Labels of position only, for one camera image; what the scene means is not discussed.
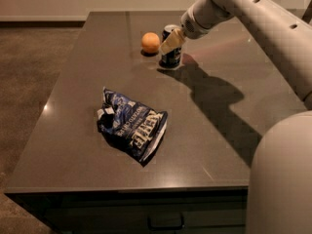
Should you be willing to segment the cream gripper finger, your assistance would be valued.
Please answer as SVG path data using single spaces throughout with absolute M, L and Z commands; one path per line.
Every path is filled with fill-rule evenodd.
M 166 55 L 176 48 L 181 47 L 185 42 L 185 34 L 181 28 L 175 28 L 160 45 L 159 52 Z

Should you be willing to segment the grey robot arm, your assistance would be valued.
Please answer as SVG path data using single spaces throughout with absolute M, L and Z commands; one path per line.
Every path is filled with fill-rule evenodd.
M 287 95 L 306 110 L 272 126 L 253 156 L 246 234 L 312 234 L 312 27 L 272 0 L 197 0 L 180 28 L 161 44 L 166 54 L 237 18 L 275 66 L 256 79 L 264 107 L 287 105 Z

